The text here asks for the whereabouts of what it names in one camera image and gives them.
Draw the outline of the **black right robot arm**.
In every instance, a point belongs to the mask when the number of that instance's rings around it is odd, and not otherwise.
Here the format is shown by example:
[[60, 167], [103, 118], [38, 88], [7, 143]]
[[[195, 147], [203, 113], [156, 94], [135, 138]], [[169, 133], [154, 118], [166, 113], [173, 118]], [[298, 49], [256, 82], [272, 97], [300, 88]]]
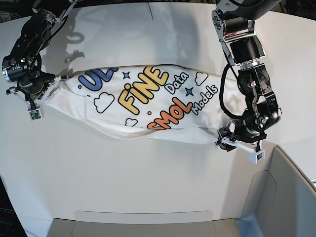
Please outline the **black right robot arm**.
[[36, 100], [45, 94], [47, 87], [54, 83], [55, 75], [41, 70], [40, 52], [56, 35], [51, 30], [56, 23], [66, 23], [68, 14], [77, 0], [36, 0], [33, 14], [24, 24], [20, 37], [10, 54], [3, 58], [2, 74], [8, 83], [15, 83], [7, 94], [24, 95], [23, 101], [31, 110], [37, 109]]

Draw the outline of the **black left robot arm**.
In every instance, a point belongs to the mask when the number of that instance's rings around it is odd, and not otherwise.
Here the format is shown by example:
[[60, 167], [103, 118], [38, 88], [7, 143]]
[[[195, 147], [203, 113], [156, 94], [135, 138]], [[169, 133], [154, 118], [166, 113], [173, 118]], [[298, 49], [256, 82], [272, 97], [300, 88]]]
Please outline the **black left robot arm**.
[[[218, 130], [216, 145], [227, 152], [234, 150], [237, 142], [255, 143], [255, 151], [260, 151], [261, 142], [267, 137], [265, 131], [280, 121], [281, 108], [266, 66], [260, 62], [266, 54], [255, 32], [255, 21], [278, 3], [277, 0], [220, 0], [212, 11], [214, 28], [227, 60], [219, 102], [230, 119], [228, 125]], [[233, 114], [224, 103], [227, 72], [234, 66], [239, 67], [233, 74], [245, 96], [246, 109], [242, 115]]]

